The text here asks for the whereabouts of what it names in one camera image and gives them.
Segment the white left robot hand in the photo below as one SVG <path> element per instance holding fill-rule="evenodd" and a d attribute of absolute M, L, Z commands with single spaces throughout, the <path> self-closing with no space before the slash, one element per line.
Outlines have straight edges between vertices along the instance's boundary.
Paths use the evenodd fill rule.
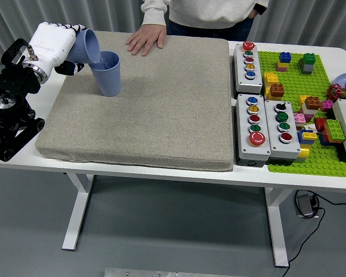
<path fill-rule="evenodd" d="M 86 27 L 80 24 L 40 23 L 23 53 L 22 64 L 31 68 L 39 83 L 44 84 L 52 69 L 66 60 L 76 37 L 84 30 Z"/>

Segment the person's right hand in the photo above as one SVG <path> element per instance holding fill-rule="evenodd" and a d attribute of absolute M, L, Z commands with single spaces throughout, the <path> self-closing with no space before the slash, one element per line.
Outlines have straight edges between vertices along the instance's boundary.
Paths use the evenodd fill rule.
<path fill-rule="evenodd" d="M 139 30 L 131 35 L 126 41 L 127 51 L 131 55 L 141 53 L 143 57 L 147 56 L 154 45 L 162 49 L 167 36 L 167 27 L 159 24 L 145 24 Z"/>

